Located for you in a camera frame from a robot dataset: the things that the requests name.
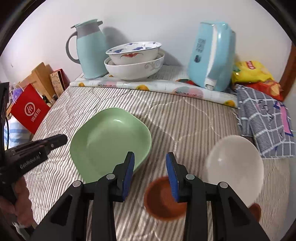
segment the checkered cloth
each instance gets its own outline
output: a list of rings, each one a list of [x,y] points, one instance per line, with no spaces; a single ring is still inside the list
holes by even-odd
[[[249,87],[237,85],[236,92],[241,135],[253,137],[262,157],[293,157],[295,143],[288,109],[281,102]],[[282,119],[285,115],[286,129]]]

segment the brown bowl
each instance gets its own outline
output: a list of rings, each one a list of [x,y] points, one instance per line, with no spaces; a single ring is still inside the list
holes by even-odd
[[[250,212],[255,216],[257,222],[260,221],[261,218],[261,207],[259,204],[257,203],[253,203],[250,207],[249,207]]]
[[[177,203],[171,193],[168,176],[161,177],[148,186],[144,205],[146,211],[162,221],[178,219],[186,213],[187,204]]]

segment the qr code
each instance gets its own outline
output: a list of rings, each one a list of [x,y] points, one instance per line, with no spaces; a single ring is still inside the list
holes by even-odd
[[[198,39],[196,51],[202,53],[205,48],[205,39]]]

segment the human hand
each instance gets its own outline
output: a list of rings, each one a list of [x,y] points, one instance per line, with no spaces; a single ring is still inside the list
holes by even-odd
[[[17,222],[25,227],[30,226],[34,222],[32,203],[29,200],[29,190],[26,187],[24,177],[21,177],[14,186],[17,201],[12,205],[4,197],[0,196],[0,208],[4,213],[13,213],[17,216]]]

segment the screw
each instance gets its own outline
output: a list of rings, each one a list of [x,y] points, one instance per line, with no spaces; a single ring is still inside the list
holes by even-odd
[[[112,179],[115,178],[115,175],[114,175],[113,173],[110,173],[110,174],[108,174],[108,175],[106,176],[106,178],[107,178],[108,180],[112,180]]]
[[[226,182],[220,182],[220,187],[228,188],[228,184]]]
[[[192,175],[192,174],[187,174],[187,175],[186,175],[186,178],[187,178],[188,180],[193,180],[193,179],[195,178],[195,176]]]
[[[80,185],[81,185],[81,182],[80,181],[75,181],[75,182],[73,182],[73,187],[79,187]]]

